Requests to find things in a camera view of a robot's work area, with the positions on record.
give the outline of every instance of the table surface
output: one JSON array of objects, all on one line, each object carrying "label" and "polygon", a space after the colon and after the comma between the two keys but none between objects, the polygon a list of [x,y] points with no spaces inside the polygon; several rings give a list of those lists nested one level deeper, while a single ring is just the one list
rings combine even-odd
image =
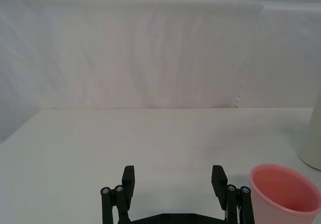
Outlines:
[{"label": "table surface", "polygon": [[311,108],[42,110],[0,145],[0,223],[101,223],[100,189],[120,184],[126,165],[135,166],[132,220],[163,212],[223,218],[212,165],[238,187],[261,163],[288,166],[321,187],[321,172],[296,154],[310,115]]}]

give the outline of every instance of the white backdrop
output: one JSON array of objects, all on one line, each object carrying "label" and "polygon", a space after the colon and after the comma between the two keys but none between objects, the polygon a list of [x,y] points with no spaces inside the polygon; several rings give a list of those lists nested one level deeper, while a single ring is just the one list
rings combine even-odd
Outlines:
[{"label": "white backdrop", "polygon": [[0,0],[0,139],[40,108],[313,106],[321,4]]}]

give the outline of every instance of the plastic cup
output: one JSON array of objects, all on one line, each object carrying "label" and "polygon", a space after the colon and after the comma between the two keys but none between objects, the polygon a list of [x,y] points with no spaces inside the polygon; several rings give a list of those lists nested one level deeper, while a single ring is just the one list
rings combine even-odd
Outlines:
[{"label": "plastic cup", "polygon": [[252,169],[255,224],[311,224],[321,212],[321,192],[289,168],[265,164]]}]

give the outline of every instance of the cup rim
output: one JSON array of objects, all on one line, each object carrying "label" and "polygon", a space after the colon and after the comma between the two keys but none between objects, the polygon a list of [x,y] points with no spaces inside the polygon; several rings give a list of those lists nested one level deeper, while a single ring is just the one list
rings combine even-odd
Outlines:
[{"label": "cup rim", "polygon": [[[271,168],[286,171],[288,174],[293,175],[293,176],[299,178],[301,181],[303,181],[309,188],[311,188],[318,195],[318,199],[320,201],[319,207],[316,208],[315,210],[312,210],[312,211],[297,211],[297,210],[292,210],[292,209],[286,208],[282,205],[279,205],[279,204],[275,203],[274,201],[270,200],[269,198],[267,198],[255,185],[254,180],[253,180],[253,176],[255,173],[257,173],[260,170],[271,169]],[[317,215],[321,212],[321,191],[319,190],[319,188],[312,181],[307,179],[305,176],[301,175],[300,173],[298,173],[288,167],[281,166],[281,165],[275,165],[275,164],[257,165],[251,170],[250,181],[251,181],[252,189],[254,189],[254,191],[259,195],[259,197],[261,197],[265,202],[267,202],[269,205],[272,205],[273,207],[277,208],[278,210],[286,211],[287,213],[291,213],[291,214],[294,214],[297,216],[314,216],[314,215]]]}]

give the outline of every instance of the screw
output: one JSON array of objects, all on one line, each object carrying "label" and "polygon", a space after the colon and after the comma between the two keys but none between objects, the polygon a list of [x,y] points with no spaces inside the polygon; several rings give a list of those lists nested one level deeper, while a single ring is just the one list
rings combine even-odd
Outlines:
[{"label": "screw", "polygon": [[103,188],[102,191],[101,191],[103,194],[107,194],[109,192],[109,189],[108,188]]},{"label": "screw", "polygon": [[189,219],[189,220],[195,220],[195,215],[194,214],[188,214],[187,215],[187,218]]},{"label": "screw", "polygon": [[121,186],[117,187],[116,191],[122,191],[122,187]]},{"label": "screw", "polygon": [[163,214],[162,219],[168,221],[170,219],[170,216],[168,214]]},{"label": "screw", "polygon": [[250,192],[250,190],[248,188],[246,188],[246,187],[243,187],[242,191],[245,192],[245,193],[249,193]]},{"label": "screw", "polygon": [[235,188],[234,188],[233,186],[231,186],[231,185],[228,187],[228,189],[229,189],[230,191],[234,191],[234,190],[235,190]]}]

